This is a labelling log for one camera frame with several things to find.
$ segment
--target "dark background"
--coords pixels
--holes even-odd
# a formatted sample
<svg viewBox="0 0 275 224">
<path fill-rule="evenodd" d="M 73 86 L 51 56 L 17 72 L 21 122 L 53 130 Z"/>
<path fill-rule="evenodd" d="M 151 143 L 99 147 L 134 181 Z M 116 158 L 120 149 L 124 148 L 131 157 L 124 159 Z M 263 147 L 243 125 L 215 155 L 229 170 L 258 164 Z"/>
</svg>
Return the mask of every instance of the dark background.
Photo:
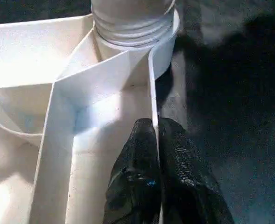
<svg viewBox="0 0 275 224">
<path fill-rule="evenodd" d="M 177 0 L 177 9 L 159 114 L 198 145 L 237 224 L 275 224 L 275 0 Z M 88 13 L 89 1 L 0 0 L 0 23 Z"/>
</svg>

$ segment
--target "white pipe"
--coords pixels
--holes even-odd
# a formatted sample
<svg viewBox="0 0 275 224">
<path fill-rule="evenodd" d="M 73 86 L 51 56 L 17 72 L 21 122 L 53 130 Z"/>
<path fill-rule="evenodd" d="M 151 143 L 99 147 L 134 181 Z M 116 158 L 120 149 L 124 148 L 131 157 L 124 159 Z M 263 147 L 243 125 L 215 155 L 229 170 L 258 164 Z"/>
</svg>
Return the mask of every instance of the white pipe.
<svg viewBox="0 0 275 224">
<path fill-rule="evenodd" d="M 97 32 L 110 43 L 141 46 L 158 41 L 173 24 L 175 0 L 92 0 Z"/>
</svg>

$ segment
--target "curved plastic edge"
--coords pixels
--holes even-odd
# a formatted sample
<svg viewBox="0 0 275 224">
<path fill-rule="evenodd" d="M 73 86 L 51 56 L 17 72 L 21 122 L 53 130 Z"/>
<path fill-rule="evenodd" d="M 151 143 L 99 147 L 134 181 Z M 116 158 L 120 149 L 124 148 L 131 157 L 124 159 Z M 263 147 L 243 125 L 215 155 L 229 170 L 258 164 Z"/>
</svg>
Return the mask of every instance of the curved plastic edge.
<svg viewBox="0 0 275 224">
<path fill-rule="evenodd" d="M 14 131 L 14 130 L 11 130 L 5 126 L 3 126 L 1 123 L 0 123 L 0 128 L 19 137 L 19 138 L 22 138 L 26 141 L 29 141 L 30 143 L 34 144 L 35 146 L 40 146 L 40 141 L 41 141 L 41 138 L 42 138 L 42 133 L 23 133 L 23 132 L 18 132 L 18 131 Z"/>
</svg>

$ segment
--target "white plastic panel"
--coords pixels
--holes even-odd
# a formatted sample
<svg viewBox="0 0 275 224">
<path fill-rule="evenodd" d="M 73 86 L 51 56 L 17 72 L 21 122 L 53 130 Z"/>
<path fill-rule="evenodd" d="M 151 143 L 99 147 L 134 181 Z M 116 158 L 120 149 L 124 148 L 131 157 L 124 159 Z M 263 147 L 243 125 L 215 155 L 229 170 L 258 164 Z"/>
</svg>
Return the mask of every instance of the white plastic panel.
<svg viewBox="0 0 275 224">
<path fill-rule="evenodd" d="M 75 116 L 75 108 L 55 84 L 39 153 L 29 223 L 64 223 Z"/>
<path fill-rule="evenodd" d="M 54 82 L 92 20 L 88 15 L 0 24 L 0 87 Z"/>
</svg>

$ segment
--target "white divider wall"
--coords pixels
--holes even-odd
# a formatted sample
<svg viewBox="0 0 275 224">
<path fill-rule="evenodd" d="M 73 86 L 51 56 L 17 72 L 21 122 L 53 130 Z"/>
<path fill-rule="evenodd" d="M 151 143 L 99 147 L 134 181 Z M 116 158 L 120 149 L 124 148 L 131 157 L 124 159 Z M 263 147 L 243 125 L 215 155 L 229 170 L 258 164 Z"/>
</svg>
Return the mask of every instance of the white divider wall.
<svg viewBox="0 0 275 224">
<path fill-rule="evenodd" d="M 34 182 L 29 223 L 64 223 L 76 110 L 54 84 Z"/>
</svg>

